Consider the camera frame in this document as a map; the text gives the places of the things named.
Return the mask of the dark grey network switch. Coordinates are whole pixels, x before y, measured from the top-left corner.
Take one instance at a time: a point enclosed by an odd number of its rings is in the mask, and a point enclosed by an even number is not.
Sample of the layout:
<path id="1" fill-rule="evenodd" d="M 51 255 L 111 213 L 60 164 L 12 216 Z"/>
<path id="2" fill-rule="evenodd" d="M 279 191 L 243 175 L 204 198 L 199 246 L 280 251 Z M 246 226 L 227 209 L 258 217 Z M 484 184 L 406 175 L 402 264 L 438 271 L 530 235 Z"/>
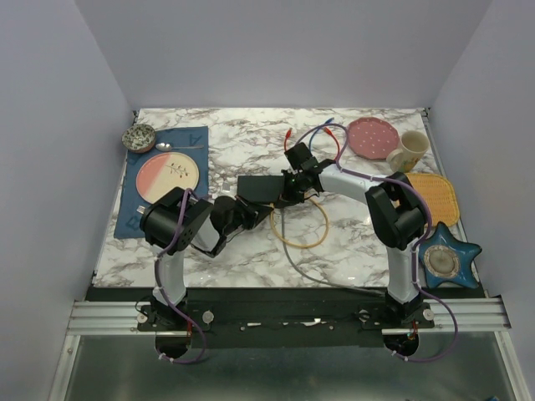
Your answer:
<path id="1" fill-rule="evenodd" d="M 240 175 L 237 177 L 237 195 L 257 204 L 276 203 L 283 192 L 282 175 Z"/>

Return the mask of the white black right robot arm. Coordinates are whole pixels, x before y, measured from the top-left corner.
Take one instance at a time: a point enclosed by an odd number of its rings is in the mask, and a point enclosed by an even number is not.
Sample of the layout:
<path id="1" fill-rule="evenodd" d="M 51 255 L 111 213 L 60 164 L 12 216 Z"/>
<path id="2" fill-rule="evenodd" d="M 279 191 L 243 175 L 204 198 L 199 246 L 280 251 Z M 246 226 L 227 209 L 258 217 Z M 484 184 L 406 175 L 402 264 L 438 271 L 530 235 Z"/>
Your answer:
<path id="1" fill-rule="evenodd" d="M 371 176 L 346 170 L 336 160 L 318 161 L 304 143 L 284 152 L 292 170 L 283 172 L 278 205 L 304 201 L 311 190 L 342 195 L 368 207 L 374 233 L 386 247 L 389 283 L 385 319 L 403 327 L 422 305 L 417 284 L 417 241 L 425 234 L 430 212 L 402 173 Z"/>

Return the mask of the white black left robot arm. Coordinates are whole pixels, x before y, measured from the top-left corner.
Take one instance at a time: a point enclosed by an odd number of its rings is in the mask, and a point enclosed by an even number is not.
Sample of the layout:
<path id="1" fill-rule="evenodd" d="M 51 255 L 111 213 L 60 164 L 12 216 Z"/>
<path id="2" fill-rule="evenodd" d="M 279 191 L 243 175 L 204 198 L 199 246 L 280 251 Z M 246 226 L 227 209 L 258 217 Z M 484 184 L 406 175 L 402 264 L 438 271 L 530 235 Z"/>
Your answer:
<path id="1" fill-rule="evenodd" d="M 138 322 L 175 330 L 185 320 L 207 330 L 214 319 L 214 307 L 197 309 L 193 291 L 186 289 L 187 252 L 194 251 L 210 268 L 229 267 L 249 253 L 247 233 L 272 211 L 269 202 L 240 195 L 208 201 L 180 187 L 145 208 L 140 229 L 155 252 L 155 286 L 150 305 L 138 310 Z"/>

